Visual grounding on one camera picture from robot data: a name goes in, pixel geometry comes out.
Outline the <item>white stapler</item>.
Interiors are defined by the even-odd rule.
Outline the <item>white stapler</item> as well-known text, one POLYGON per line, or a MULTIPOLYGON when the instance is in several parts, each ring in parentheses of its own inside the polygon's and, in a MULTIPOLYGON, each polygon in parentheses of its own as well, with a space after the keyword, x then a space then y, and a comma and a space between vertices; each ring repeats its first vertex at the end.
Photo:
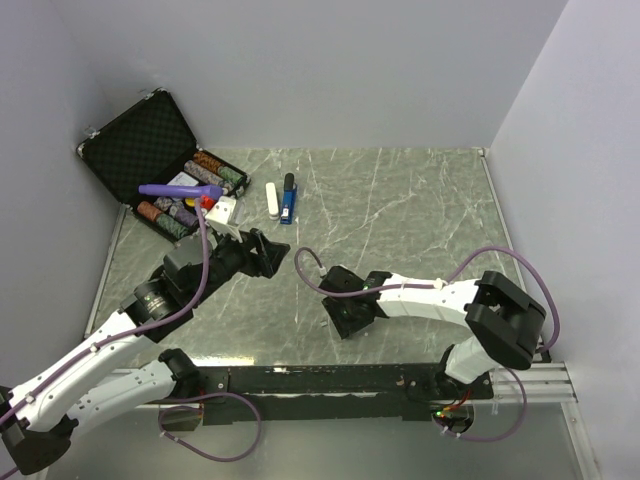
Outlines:
POLYGON ((273 182, 268 182, 265 185, 265 193, 269 218, 271 220, 278 220, 280 218, 280 207, 276 185, 273 182))

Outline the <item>blue stapler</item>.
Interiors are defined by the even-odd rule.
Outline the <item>blue stapler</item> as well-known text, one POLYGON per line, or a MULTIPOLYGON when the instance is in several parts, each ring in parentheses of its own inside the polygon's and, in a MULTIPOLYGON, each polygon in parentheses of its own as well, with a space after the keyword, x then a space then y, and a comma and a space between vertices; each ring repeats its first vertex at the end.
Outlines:
POLYGON ((287 173, 284 177, 282 204, 280 211, 280 223, 290 225, 294 219, 295 202, 297 198, 297 183, 293 173, 287 173))

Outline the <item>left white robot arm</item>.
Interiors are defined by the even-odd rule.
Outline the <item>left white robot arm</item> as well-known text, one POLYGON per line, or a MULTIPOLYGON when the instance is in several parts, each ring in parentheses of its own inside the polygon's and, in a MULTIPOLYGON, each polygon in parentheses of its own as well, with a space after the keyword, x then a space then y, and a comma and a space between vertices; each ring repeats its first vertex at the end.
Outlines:
POLYGON ((290 247, 252 229, 239 238, 189 237, 136 287, 104 324, 49 369, 1 390, 1 438, 28 476, 46 469, 70 448, 73 437, 141 403, 183 402, 199 389, 189 356, 168 349, 132 375, 104 379, 141 351, 159 344, 193 317, 194 310, 236 274, 272 278, 290 247))

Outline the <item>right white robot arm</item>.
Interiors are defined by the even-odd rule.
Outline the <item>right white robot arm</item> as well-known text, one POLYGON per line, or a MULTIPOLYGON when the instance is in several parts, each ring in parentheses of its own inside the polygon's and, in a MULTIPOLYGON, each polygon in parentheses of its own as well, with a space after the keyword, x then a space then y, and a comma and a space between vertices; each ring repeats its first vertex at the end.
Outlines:
POLYGON ((372 271, 362 279, 333 266, 318 290, 342 339, 378 318, 424 318, 468 330, 469 338, 447 348, 436 374, 438 390, 449 398, 461 396, 494 368, 529 369, 546 319, 539 302, 495 271, 477 280, 447 283, 385 271, 372 271))

